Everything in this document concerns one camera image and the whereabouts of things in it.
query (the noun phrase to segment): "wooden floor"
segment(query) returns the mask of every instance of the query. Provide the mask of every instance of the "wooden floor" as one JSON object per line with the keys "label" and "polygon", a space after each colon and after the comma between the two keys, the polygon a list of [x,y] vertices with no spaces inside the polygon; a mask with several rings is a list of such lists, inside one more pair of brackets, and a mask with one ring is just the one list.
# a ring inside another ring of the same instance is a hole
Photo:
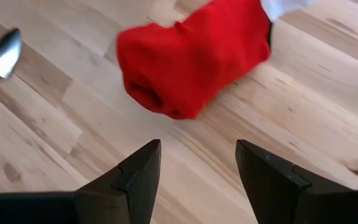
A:
{"label": "wooden floor", "polygon": [[74,190],[153,138],[163,147],[153,222],[256,223],[234,159],[246,139],[358,189],[358,0],[322,0],[275,24],[273,54],[195,121],[126,95],[115,36],[169,26],[205,0],[0,0],[0,35],[24,38],[0,82],[0,192]]}

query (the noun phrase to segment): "red cloth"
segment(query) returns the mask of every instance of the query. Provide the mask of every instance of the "red cloth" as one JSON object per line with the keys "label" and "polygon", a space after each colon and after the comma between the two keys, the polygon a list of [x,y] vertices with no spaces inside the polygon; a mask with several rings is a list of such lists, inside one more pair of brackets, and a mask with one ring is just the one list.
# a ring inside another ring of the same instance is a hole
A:
{"label": "red cloth", "polygon": [[213,0],[185,22],[119,34],[128,94],[150,111],[196,118],[219,90],[268,59],[269,19],[260,0]]}

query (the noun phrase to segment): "wood knot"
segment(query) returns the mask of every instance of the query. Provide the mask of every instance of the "wood knot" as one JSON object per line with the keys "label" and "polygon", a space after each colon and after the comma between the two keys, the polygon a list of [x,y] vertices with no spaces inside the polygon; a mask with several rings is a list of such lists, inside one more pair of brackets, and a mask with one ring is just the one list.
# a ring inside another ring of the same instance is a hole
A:
{"label": "wood knot", "polygon": [[349,171],[351,171],[353,174],[358,175],[358,169],[352,169],[352,168],[349,168],[349,167],[347,167],[347,169]]}
{"label": "wood knot", "polygon": [[21,174],[18,172],[10,163],[5,163],[4,165],[4,173],[6,178],[12,182],[18,182],[21,180]]}

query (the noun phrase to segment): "metal spoon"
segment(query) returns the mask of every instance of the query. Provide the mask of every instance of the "metal spoon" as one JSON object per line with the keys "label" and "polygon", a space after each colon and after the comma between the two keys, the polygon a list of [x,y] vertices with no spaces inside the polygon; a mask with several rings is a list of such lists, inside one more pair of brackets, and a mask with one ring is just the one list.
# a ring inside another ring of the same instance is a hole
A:
{"label": "metal spoon", "polygon": [[22,51],[22,34],[11,29],[0,38],[0,77],[8,78],[19,61]]}

